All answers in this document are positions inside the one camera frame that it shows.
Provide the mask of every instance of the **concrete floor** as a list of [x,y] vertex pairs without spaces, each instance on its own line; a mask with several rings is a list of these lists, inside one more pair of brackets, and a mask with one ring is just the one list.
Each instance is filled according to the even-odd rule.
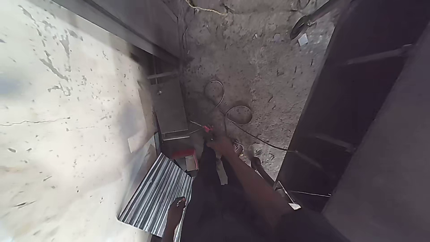
[[155,152],[128,44],[50,1],[2,1],[0,22],[0,241],[145,241],[116,220]]
[[[324,16],[310,27],[309,43],[300,47],[297,40],[289,39],[289,31],[301,16],[313,12],[325,1],[311,0],[302,9],[298,6],[300,1],[295,0],[223,2],[234,12],[226,16],[196,12],[184,0],[167,1],[183,20],[181,36],[187,63],[181,81],[188,117],[224,130],[223,115],[219,111],[209,113],[213,105],[203,97],[204,85],[219,80],[225,87],[220,109],[225,113],[236,105],[250,107],[253,117],[243,128],[286,148],[333,32],[334,14]],[[193,3],[225,12],[221,1]],[[208,93],[213,102],[221,99],[217,84],[209,86]],[[227,124],[227,133],[254,152],[268,174],[276,178],[284,151],[259,142],[231,123]]]

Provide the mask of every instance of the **dusty floor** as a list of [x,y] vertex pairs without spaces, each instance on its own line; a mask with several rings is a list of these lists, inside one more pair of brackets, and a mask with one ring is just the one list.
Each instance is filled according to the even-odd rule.
[[[218,110],[211,112],[214,106],[203,97],[204,85],[219,80],[225,88],[219,108],[225,113],[237,105],[250,107],[252,120],[242,128],[287,148],[322,63],[334,20],[330,14],[319,19],[307,30],[309,43],[301,47],[297,40],[289,39],[289,31],[301,16],[325,1],[311,0],[304,7],[297,0],[193,1],[195,6],[220,12],[225,12],[225,4],[233,11],[226,16],[194,11],[185,0],[178,1],[187,60],[181,81],[188,118],[224,130],[224,116]],[[213,102],[221,99],[219,84],[210,84],[207,92],[214,96]],[[253,151],[268,174],[276,178],[285,151],[259,142],[229,121],[227,133]]]

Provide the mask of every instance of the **metal bar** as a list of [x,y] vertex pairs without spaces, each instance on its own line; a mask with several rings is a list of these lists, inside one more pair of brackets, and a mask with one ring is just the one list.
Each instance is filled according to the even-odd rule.
[[170,71],[170,72],[164,72],[164,73],[160,73],[160,74],[149,75],[146,78],[147,79],[162,78],[162,77],[175,75],[176,73],[177,73],[177,71]]
[[346,65],[351,64],[359,64],[359,63],[365,63],[369,61],[376,61],[380,59],[386,59],[390,57],[396,57],[396,56],[407,56],[409,51],[412,49],[412,44],[406,44],[402,46],[401,48],[395,49],[395,50],[389,50],[384,51],[376,54],[371,54],[368,56],[361,56],[353,59],[349,59],[345,62]]

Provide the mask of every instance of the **striped metal sheet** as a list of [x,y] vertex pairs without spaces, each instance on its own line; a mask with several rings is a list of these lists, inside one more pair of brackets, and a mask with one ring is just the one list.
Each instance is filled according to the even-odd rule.
[[[164,154],[160,154],[148,174],[133,194],[118,220],[159,237],[166,227],[167,212],[177,197],[191,199],[192,177]],[[180,222],[175,241],[179,241]]]

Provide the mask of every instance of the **metal panel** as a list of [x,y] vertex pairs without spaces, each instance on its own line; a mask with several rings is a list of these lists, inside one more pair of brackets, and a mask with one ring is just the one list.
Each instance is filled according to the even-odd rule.
[[[188,176],[164,154],[160,154],[137,188],[118,220],[162,237],[167,212],[177,197],[191,199],[192,177]],[[175,241],[179,241],[182,221]]]
[[[289,145],[303,155],[288,152],[278,173],[287,190],[333,193],[429,20],[427,0],[354,0],[343,9]],[[328,201],[295,198],[315,211]]]
[[150,42],[179,57],[178,18],[162,0],[85,0],[94,2]]
[[351,242],[429,241],[429,63],[427,25],[323,212]]
[[188,130],[179,81],[151,85],[149,88],[161,133]]
[[[177,64],[179,61],[175,56],[176,52],[170,53],[169,48],[164,48],[162,44],[150,40],[91,0],[54,0],[54,2],[164,61],[172,64]],[[173,39],[179,44],[177,37],[172,37]]]

